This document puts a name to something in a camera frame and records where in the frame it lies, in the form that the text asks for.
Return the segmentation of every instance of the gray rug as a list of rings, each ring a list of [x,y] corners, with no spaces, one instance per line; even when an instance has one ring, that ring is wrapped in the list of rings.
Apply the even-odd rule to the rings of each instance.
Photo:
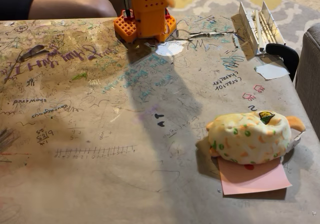
[[[231,17],[238,13],[239,4],[247,10],[260,10],[263,0],[176,0],[169,10],[173,16],[201,15]],[[270,9],[286,44],[301,52],[303,34],[315,23],[320,23],[320,13],[288,0],[264,0]]]

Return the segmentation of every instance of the orange toy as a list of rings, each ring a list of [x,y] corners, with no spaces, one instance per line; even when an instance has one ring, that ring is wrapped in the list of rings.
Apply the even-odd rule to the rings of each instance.
[[[132,0],[132,10],[128,0],[124,5],[126,10],[114,20],[114,30],[128,43],[152,37],[164,42],[177,29],[174,17],[166,9],[174,7],[174,0]]]

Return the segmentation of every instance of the pink paper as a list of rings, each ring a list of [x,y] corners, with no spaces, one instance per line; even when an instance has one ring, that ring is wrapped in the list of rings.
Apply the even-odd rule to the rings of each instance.
[[[219,157],[218,163],[225,195],[277,190],[292,186],[285,175],[280,158],[265,164],[239,165]]]

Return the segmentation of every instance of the paper scrap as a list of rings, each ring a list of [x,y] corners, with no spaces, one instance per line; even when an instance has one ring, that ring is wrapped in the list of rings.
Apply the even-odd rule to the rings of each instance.
[[[285,75],[290,74],[282,60],[277,60],[270,64],[257,66],[254,68],[254,70],[258,74],[261,74],[266,80],[281,78]]]
[[[239,165],[218,158],[225,195],[277,190],[292,186],[280,158],[259,165]]]
[[[220,32],[200,32],[200,33],[196,33],[196,34],[190,34],[190,37],[191,38],[201,37],[201,36],[210,37],[212,35],[216,35],[216,36],[220,37],[220,36],[224,36],[225,34],[226,34],[225,32],[223,32],[223,33],[220,33]]]
[[[3,26],[12,26],[14,24],[14,22],[4,22]]]
[[[158,55],[162,56],[172,56],[182,52],[183,44],[187,41],[168,41],[163,44],[158,45],[157,50],[155,51]]]

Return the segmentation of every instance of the math equation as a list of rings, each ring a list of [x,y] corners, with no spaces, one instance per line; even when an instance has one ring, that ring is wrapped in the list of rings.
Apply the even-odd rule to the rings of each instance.
[[[45,131],[44,129],[40,129],[40,130],[37,130],[37,142],[40,144],[40,145],[44,145],[45,143],[48,143],[48,140],[51,136],[53,136],[53,131],[52,130],[49,130],[48,132]]]

